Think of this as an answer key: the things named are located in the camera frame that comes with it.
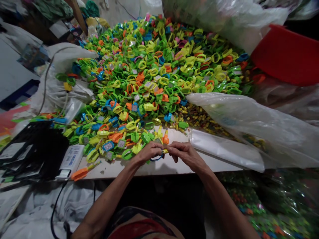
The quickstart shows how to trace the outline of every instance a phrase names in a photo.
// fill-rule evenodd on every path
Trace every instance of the fingers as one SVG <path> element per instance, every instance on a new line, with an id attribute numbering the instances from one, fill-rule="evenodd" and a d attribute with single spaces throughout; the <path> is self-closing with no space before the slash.
<path id="1" fill-rule="evenodd" d="M 172 155 L 172 158 L 174 159 L 174 162 L 177 163 L 178 162 L 178 157 L 175 155 Z"/>
<path id="2" fill-rule="evenodd" d="M 182 152 L 179 151 L 177 148 L 167 146 L 167 150 L 168 150 L 169 154 L 172 155 L 173 158 L 174 158 L 174 156 L 175 157 L 181 157 L 182 156 Z"/>
<path id="3" fill-rule="evenodd" d="M 150 143 L 152 144 L 152 148 L 160 148 L 161 150 L 164 149 L 164 146 L 160 143 L 156 143 L 154 141 L 151 141 Z"/>
<path id="4" fill-rule="evenodd" d="M 151 151 L 152 151 L 152 154 L 154 155 L 154 157 L 156 155 L 158 155 L 158 156 L 162 155 L 162 150 L 160 148 L 152 148 Z"/>
<path id="5" fill-rule="evenodd" d="M 187 151 L 187 144 L 188 143 L 181 143 L 181 142 L 177 142 L 177 141 L 173 141 L 172 144 L 168 145 L 168 147 L 173 147 L 176 149 L 179 149 L 180 151 Z"/>

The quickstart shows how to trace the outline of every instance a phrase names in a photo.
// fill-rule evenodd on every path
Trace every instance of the white bag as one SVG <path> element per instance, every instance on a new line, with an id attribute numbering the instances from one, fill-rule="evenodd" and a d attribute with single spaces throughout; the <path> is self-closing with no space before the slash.
<path id="1" fill-rule="evenodd" d="M 72 63 L 78 58 L 97 58 L 96 52 L 88 51 L 80 46 L 71 43 L 59 43 L 48 47 L 47 49 L 49 57 L 53 63 L 48 71 L 47 87 L 45 103 L 41 112 L 54 112 L 57 107 L 62 108 L 66 100 L 66 91 L 63 86 L 63 82 L 55 78 L 57 73 L 66 73 L 72 68 Z M 33 112 L 40 110 L 42 101 L 44 100 L 44 81 L 45 72 L 40 78 L 40 85 L 38 91 L 31 97 L 31 109 Z M 93 92 L 88 88 L 88 82 L 86 80 L 76 80 L 76 84 L 72 87 L 72 91 L 69 93 L 69 99 L 76 98 L 83 103 L 92 101 Z"/>
<path id="2" fill-rule="evenodd" d="M 281 166 L 305 168 L 319 165 L 319 128 L 260 105 L 247 96 L 195 93 L 186 98 L 203 107 L 212 119 L 234 136 L 244 140 L 240 133 L 247 133 L 266 140 L 269 143 L 268 156 Z"/>

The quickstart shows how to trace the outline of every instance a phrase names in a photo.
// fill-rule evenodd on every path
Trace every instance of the person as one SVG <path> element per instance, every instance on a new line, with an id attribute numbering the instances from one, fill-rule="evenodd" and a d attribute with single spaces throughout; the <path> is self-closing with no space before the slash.
<path id="1" fill-rule="evenodd" d="M 89 209 L 71 238 L 185 238 L 187 235 L 182 235 L 173 224 L 150 211 L 137 207 L 125 207 L 114 214 L 136 171 L 149 159 L 162 155 L 162 150 L 163 145 L 152 141 L 133 157 Z M 167 150 L 176 163 L 180 158 L 199 176 L 206 193 L 217 210 L 219 221 L 222 222 L 228 238 L 260 238 L 215 174 L 190 143 L 174 141 L 167 146 Z"/>

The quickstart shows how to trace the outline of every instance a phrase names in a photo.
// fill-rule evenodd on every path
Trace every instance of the plastic sheet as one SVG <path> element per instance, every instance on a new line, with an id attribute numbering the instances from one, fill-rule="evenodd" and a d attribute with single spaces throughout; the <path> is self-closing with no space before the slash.
<path id="1" fill-rule="evenodd" d="M 257 195 L 269 211 L 255 220 L 277 222 L 283 233 L 294 238 L 316 238 L 319 233 L 319 174 L 311 169 L 277 169 L 258 177 Z"/>
<path id="2" fill-rule="evenodd" d="M 43 43 L 43 41 L 26 30 L 5 23 L 2 21 L 2 19 L 0 19 L 0 24 L 7 30 L 6 33 L 0 34 L 0 38 L 20 54 L 23 52 L 27 44 L 40 47 Z"/>
<path id="3" fill-rule="evenodd" d="M 238 185 L 226 185 L 225 188 L 236 206 L 243 214 L 260 215 L 266 213 L 253 188 L 241 187 Z"/>
<path id="4" fill-rule="evenodd" d="M 293 116 L 258 104 L 255 100 L 222 93 L 190 94 L 187 100 L 203 109 L 235 137 L 241 133 L 267 141 L 268 156 L 279 163 L 305 167 L 319 165 L 319 129 Z"/>
<path id="5" fill-rule="evenodd" d="M 265 170 L 264 162 L 259 152 L 248 145 L 196 129 L 192 129 L 189 140 L 194 148 L 206 153 L 261 173 Z"/>
<path id="6" fill-rule="evenodd" d="M 283 25 L 286 8 L 262 9 L 253 0 L 163 0 L 165 17 L 216 32 L 249 55 L 269 31 L 269 24 Z"/>
<path id="7" fill-rule="evenodd" d="M 85 104 L 83 102 L 71 98 L 65 111 L 64 118 L 66 119 L 66 123 L 71 123 L 84 107 Z"/>
<path id="8" fill-rule="evenodd" d="M 63 228 L 64 221 L 70 224 L 71 232 L 74 232 L 84 216 L 93 204 L 93 181 L 68 182 L 64 187 L 53 218 L 54 231 L 58 238 L 65 238 Z M 3 229 L 3 239 L 11 238 L 53 238 L 50 228 L 52 205 L 55 204 L 61 190 L 61 183 L 38 184 L 25 195 L 19 204 L 16 213 L 18 217 L 6 223 Z M 95 191 L 95 199 L 101 195 L 101 191 Z"/>

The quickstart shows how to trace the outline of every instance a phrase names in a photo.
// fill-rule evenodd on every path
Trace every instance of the white table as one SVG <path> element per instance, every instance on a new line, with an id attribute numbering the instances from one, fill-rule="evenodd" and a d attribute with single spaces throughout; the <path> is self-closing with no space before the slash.
<path id="1" fill-rule="evenodd" d="M 188 137 L 182 134 L 180 131 L 174 129 L 168 130 L 169 142 L 173 141 L 187 142 Z M 201 151 L 198 151 L 199 155 L 204 159 L 207 165 L 214 172 L 221 171 L 236 171 L 242 170 L 239 166 L 232 165 L 223 161 L 222 159 L 212 157 L 211 155 L 205 154 Z M 109 161 L 106 162 L 105 159 L 101 158 L 102 163 L 92 169 L 85 179 L 102 179 L 102 178 L 115 178 L 125 167 L 128 161 L 117 159 L 114 163 L 110 164 Z M 89 164 L 86 161 L 86 157 L 83 157 L 78 169 L 85 168 Z M 150 164 L 145 164 L 139 168 L 135 176 L 146 176 L 146 175 L 169 175 L 169 174 L 187 174 L 193 173 L 193 171 L 180 159 L 176 164 L 169 154 L 165 155 L 164 159 L 160 159 L 156 162 L 150 162 Z"/>

